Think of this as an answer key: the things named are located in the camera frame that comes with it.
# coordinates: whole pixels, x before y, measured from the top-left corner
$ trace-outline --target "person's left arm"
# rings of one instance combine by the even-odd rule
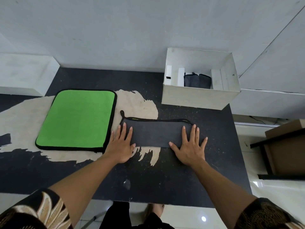
[[[124,163],[132,156],[132,151],[135,148],[135,144],[130,145],[132,127],[126,139],[125,135],[126,124],[124,123],[122,133],[120,125],[116,131],[116,136],[112,131],[104,155],[49,188],[63,200],[73,227],[81,218],[95,191],[110,170],[116,164]]]

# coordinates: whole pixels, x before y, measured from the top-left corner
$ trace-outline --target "brown box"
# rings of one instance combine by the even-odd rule
[[[267,139],[305,128],[305,120],[295,120],[265,132]],[[305,135],[265,144],[273,174],[305,175]]]

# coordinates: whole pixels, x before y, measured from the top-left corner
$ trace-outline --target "black pants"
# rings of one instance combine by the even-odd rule
[[[125,229],[131,227],[132,223],[129,217],[129,202],[114,201],[113,205],[106,212],[100,229]],[[173,229],[169,224],[162,223],[161,219],[155,213],[150,213],[143,224],[135,227]]]

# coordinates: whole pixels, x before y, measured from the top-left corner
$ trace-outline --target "finger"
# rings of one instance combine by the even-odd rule
[[[119,125],[117,127],[116,134],[115,134],[115,139],[114,140],[118,140],[120,138],[120,135],[121,135],[121,125]]]
[[[195,144],[199,145],[199,127],[196,128],[196,133],[195,133]]]
[[[130,152],[132,153],[132,151],[135,149],[135,143],[134,144],[132,144],[131,146],[130,146]]]
[[[206,137],[206,138],[203,140],[203,142],[201,143],[200,148],[201,148],[202,150],[204,150],[204,147],[206,146],[207,142],[208,142],[208,137]]]
[[[178,149],[178,147],[173,143],[173,142],[169,142],[168,143],[170,145],[170,148],[175,152],[179,152],[180,150]]]
[[[110,134],[109,142],[113,142],[113,139],[114,139],[114,131],[112,131]]]
[[[132,131],[133,131],[133,128],[130,127],[127,138],[126,138],[126,141],[128,142],[128,144],[130,144],[130,141],[132,139]]]
[[[185,126],[182,127],[182,143],[187,143],[188,137],[186,136]]]
[[[120,140],[125,140],[125,136],[126,136],[126,123],[124,122]]]
[[[191,130],[190,142],[195,142],[195,131],[196,131],[196,125],[193,125]]]

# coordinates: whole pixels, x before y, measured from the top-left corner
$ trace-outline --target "hand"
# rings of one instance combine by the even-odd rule
[[[132,151],[135,148],[135,144],[130,145],[132,139],[132,127],[130,127],[127,138],[126,135],[126,123],[123,124],[121,132],[121,125],[116,130],[116,136],[114,137],[114,131],[111,132],[109,144],[105,150],[103,157],[111,157],[116,163],[125,163],[131,158]]]
[[[178,149],[172,142],[169,142],[169,145],[183,164],[193,167],[194,165],[205,161],[204,147],[206,146],[207,141],[208,138],[206,137],[201,146],[199,146],[199,128],[196,128],[196,125],[193,125],[190,140],[188,141],[185,126],[183,126],[181,148]]]

